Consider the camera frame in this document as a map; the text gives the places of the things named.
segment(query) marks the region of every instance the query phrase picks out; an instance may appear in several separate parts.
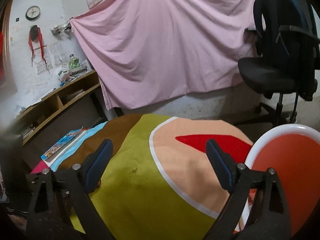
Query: brown rug section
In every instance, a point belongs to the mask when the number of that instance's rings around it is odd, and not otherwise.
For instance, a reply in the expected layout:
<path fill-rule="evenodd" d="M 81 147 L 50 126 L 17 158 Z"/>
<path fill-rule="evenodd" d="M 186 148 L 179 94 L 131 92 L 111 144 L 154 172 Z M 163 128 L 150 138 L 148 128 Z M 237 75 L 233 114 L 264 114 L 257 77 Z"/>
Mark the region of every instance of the brown rug section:
<path fill-rule="evenodd" d="M 90 153 L 98 149 L 104 139 L 112 141 L 112 156 L 114 156 L 120 149 L 131 128 L 135 126 L 142 116 L 143 114 L 126 114 L 107 122 L 100 131 L 87 138 L 73 155 L 65 159 L 59 165 L 58 171 L 66 170 L 75 163 L 82 163 Z"/>

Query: red cloth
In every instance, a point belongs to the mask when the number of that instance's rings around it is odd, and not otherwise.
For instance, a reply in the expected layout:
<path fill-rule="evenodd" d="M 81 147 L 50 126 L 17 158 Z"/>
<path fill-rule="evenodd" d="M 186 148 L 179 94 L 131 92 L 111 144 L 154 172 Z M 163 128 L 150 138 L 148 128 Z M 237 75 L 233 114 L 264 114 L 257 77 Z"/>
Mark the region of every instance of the red cloth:
<path fill-rule="evenodd" d="M 45 168 L 49 168 L 50 167 L 43 161 L 41 160 L 38 165 L 33 169 L 33 171 L 31 172 L 31 174 L 34 174 L 34 173 L 40 173 L 43 171 L 43 169 Z"/>
<path fill-rule="evenodd" d="M 215 139 L 225 153 L 229 153 L 236 163 L 244 163 L 251 145 L 232 135 L 192 134 L 177 136 L 176 139 L 205 153 L 205 145 L 209 139 Z"/>
<path fill-rule="evenodd" d="M 2 62 L 2 45 L 3 45 L 3 36 L 0 32 L 0 81 L 4 78 L 4 67 Z"/>

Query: glass jar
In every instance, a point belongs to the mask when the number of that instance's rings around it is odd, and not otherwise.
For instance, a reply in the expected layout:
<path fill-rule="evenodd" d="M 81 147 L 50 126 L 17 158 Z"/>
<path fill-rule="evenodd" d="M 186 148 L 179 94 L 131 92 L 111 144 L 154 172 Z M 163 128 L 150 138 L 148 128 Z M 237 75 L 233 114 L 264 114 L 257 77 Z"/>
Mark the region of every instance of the glass jar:
<path fill-rule="evenodd" d="M 71 54 L 69 57 L 69 68 L 74 69 L 80 67 L 79 58 L 75 57 L 74 54 Z"/>

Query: red triangle pattern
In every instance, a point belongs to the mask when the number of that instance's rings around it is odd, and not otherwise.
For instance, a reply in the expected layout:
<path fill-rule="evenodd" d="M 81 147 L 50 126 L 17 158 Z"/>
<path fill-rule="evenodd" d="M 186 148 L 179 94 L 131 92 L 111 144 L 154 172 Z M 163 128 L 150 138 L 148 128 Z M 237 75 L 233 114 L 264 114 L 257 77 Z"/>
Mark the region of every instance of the red triangle pattern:
<path fill-rule="evenodd" d="M 205 145 L 209 139 L 215 139 L 221 149 L 229 153 L 236 163 L 244 163 L 251 145 L 245 143 L 237 137 L 232 135 L 221 134 L 192 134 L 177 136 L 176 139 L 186 145 L 193 147 L 203 153 L 205 153 Z"/>

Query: red scarf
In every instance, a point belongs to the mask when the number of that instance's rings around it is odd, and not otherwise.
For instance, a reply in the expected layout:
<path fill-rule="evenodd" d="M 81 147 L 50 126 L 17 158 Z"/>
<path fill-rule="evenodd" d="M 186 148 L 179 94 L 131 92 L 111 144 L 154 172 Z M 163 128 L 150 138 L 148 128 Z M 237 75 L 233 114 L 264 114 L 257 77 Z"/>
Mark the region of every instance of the red scarf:
<path fill-rule="evenodd" d="M 47 70 L 49 71 L 48 67 L 47 67 L 47 61 L 45 60 L 44 58 L 44 52 L 43 52 L 43 44 L 42 44 L 42 34 L 41 34 L 41 31 L 40 31 L 40 28 L 38 27 L 38 40 L 39 40 L 39 43 L 40 43 L 40 49 L 41 49 L 41 57 L 45 63 L 45 67 L 47 68 Z M 30 49 L 31 49 L 31 52 L 32 52 L 32 56 L 31 56 L 31 62 L 32 62 L 32 65 L 33 65 L 33 56 L 35 54 L 35 51 L 33 49 L 33 46 L 32 46 L 32 41 L 31 41 L 31 31 L 29 32 L 29 46 L 30 46 Z"/>

